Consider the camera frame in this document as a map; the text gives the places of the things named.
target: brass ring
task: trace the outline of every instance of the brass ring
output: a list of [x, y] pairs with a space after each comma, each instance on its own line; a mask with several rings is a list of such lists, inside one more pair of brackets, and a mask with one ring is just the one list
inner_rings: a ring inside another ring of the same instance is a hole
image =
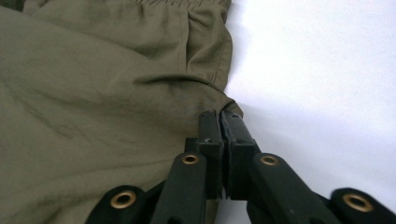
[[279, 163], [277, 158], [275, 158], [273, 156], [263, 156], [260, 158], [260, 160], [262, 161], [262, 163], [267, 164], [267, 165], [277, 165]]
[[199, 157], [195, 155], [187, 155], [181, 159], [185, 164], [193, 165], [199, 161]]
[[111, 206], [117, 209], [129, 207], [136, 201], [136, 194], [133, 191], [125, 190], [111, 199]]
[[361, 212], [371, 212], [374, 209], [367, 199], [361, 197], [358, 194], [345, 194], [343, 196], [343, 200], [349, 207]]

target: white background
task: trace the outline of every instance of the white background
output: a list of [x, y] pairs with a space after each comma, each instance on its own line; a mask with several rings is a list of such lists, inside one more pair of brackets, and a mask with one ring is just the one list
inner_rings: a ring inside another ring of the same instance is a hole
[[[396, 1], [233, 0], [227, 27], [226, 93], [261, 150], [396, 212]], [[220, 204], [217, 224], [244, 223], [245, 203]]]

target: olive green shorts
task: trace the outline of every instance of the olive green shorts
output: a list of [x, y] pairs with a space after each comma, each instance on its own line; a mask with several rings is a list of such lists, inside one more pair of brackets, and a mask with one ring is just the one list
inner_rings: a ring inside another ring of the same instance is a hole
[[165, 180], [201, 112], [241, 113], [223, 92], [229, 5], [0, 7], [0, 223], [84, 223], [110, 189]]

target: garment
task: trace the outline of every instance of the garment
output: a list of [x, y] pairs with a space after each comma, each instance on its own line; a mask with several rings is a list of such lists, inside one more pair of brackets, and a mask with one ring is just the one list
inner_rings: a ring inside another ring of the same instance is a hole
[[83, 223], [110, 189], [163, 181], [223, 90], [222, 0], [0, 8], [0, 223]]

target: green cloth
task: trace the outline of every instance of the green cloth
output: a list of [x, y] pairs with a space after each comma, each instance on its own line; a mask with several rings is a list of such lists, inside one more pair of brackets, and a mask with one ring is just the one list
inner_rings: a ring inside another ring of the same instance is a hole
[[0, 223], [84, 223], [108, 190], [163, 181], [201, 112], [241, 113], [223, 93], [229, 5], [0, 7]]

